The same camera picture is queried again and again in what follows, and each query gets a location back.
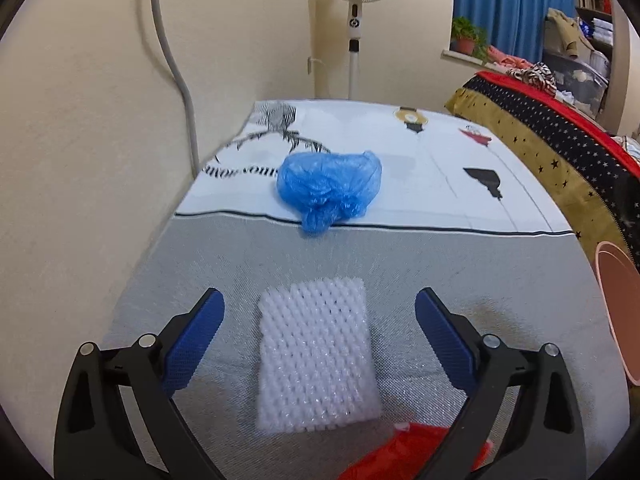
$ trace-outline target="plant pot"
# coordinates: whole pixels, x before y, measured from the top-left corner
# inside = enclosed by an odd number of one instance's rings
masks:
[[[458,38],[453,44],[453,49],[460,54],[472,56],[476,49],[476,42],[474,40],[469,40],[468,38]]]

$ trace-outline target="white cable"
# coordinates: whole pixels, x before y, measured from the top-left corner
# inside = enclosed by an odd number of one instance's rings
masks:
[[[158,41],[162,48],[162,53],[166,59],[166,63],[171,70],[171,74],[174,76],[175,84],[182,94],[182,100],[184,102],[184,112],[187,117],[187,131],[189,133],[189,147],[191,150],[191,173],[196,178],[200,172],[200,156],[198,155],[198,136],[196,135],[196,117],[193,108],[193,100],[191,99],[191,93],[187,87],[187,83],[184,81],[178,65],[175,62],[174,55],[169,48],[169,42],[164,32],[164,25],[162,24],[162,12],[160,12],[160,0],[151,0],[151,13],[154,17],[154,25],[156,26],[156,34],[158,35]]]
[[[326,65],[326,63],[324,61],[322,61],[322,59],[318,59],[315,57],[309,57],[306,60],[306,71],[309,75],[311,75],[312,73],[314,74],[314,87],[316,88],[316,73],[314,71],[314,63],[317,63],[319,65],[322,66],[322,68],[324,68],[324,74],[326,75],[326,96],[323,97],[322,99],[331,99],[331,87],[329,86],[329,67]]]

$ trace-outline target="red plastic bag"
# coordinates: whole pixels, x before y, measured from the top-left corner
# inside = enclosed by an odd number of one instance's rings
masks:
[[[438,449],[449,428],[411,422],[399,429],[383,447],[369,453],[340,475],[338,480],[414,480]],[[487,442],[474,463],[479,468],[491,452]]]

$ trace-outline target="window sill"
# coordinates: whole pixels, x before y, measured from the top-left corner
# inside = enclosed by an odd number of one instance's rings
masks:
[[[463,61],[467,64],[472,64],[479,66],[483,70],[490,70],[491,72],[497,72],[498,74],[505,74],[507,72],[507,67],[496,65],[495,63],[485,63],[483,64],[477,57],[467,56],[466,54],[460,54],[459,52],[453,50],[443,50],[443,57],[449,57],[451,59],[457,59],[458,61]]]

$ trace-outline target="bed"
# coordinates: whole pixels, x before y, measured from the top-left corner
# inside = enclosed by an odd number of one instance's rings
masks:
[[[284,158],[365,150],[383,165],[367,214],[306,236],[275,191]],[[129,283],[104,347],[157,333],[217,288],[225,320],[190,386],[174,397],[194,435],[228,478],[336,478],[388,439],[393,424],[449,426],[465,401],[415,322],[415,295],[430,286],[481,333],[520,348],[561,348],[591,473],[628,427],[628,397],[582,240],[565,217],[508,142],[466,118],[353,102],[261,102],[203,168]],[[365,283],[383,416],[263,436],[255,430],[258,298],[271,286],[337,276]],[[496,444],[515,396],[505,398]],[[134,430],[144,441],[141,420]],[[141,447],[161,465],[148,438]]]
[[[640,166],[591,121],[511,77],[480,72],[447,102],[490,129],[562,210],[587,258],[616,244],[640,269]]]

